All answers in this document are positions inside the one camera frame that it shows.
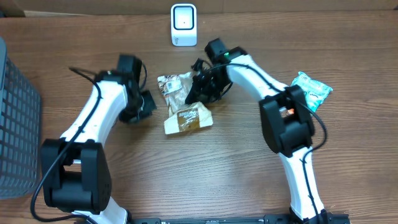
black base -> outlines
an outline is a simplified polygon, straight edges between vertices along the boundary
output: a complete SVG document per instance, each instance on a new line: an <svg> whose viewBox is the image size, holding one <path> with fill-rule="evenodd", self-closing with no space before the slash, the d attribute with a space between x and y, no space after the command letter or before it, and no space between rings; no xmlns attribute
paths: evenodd
<svg viewBox="0 0 398 224"><path fill-rule="evenodd" d="M291 215L265 215L264 217L247 218L194 218L161 220L159 218L140 218L129 220L130 224L299 224L292 220ZM316 224L316 217L303 222L304 224ZM334 215L327 213L327 220L320 224L350 224L348 215Z"/></svg>

gray plastic basket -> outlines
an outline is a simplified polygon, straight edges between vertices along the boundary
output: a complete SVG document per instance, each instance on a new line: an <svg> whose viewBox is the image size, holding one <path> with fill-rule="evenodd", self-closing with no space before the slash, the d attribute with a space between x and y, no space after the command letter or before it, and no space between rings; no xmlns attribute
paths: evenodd
<svg viewBox="0 0 398 224"><path fill-rule="evenodd" d="M0 37L0 199L31 193L40 177L41 99Z"/></svg>

wooden table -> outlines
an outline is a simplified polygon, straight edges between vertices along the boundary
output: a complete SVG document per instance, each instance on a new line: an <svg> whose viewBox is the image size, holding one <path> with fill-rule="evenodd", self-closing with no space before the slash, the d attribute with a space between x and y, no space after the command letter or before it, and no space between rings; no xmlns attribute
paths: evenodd
<svg viewBox="0 0 398 224"><path fill-rule="evenodd" d="M58 138L79 114L91 84L68 66L115 68L120 52L147 65L158 110L137 125L118 123L105 153L112 195L134 217L241 217L287 213L289 188L278 156L266 146L258 105L235 85L208 105L214 125L165 136L168 118L156 78L185 73L208 41L242 46L276 79L298 71L332 86L318 109L330 138L314 155L328 211L352 223L398 218L398 12L213 14L198 18L198 45L174 47L170 18L106 16L0 19L9 57L40 91L43 139ZM319 126L314 137L322 137ZM2 200L0 223L35 223L30 197ZM45 217L62 213L45 206Z"/></svg>

white label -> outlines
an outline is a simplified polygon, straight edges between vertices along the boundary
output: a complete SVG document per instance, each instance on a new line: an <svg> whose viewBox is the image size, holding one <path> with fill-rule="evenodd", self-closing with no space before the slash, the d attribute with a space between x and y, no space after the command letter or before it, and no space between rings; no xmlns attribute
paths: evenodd
<svg viewBox="0 0 398 224"><path fill-rule="evenodd" d="M169 94L182 88L180 80L173 80L166 83L166 93Z"/></svg>

teal wrapper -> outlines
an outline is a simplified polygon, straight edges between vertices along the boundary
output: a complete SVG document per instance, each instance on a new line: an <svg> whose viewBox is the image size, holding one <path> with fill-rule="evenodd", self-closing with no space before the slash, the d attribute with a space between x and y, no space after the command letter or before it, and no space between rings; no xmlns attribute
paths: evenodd
<svg viewBox="0 0 398 224"><path fill-rule="evenodd" d="M314 112L317 110L319 105L323 103L326 97L328 97L329 93L333 91L331 87L320 81L311 79L304 72L298 72L298 77L296 77L292 82L292 86L293 85L298 85L303 89L307 105Z"/></svg>

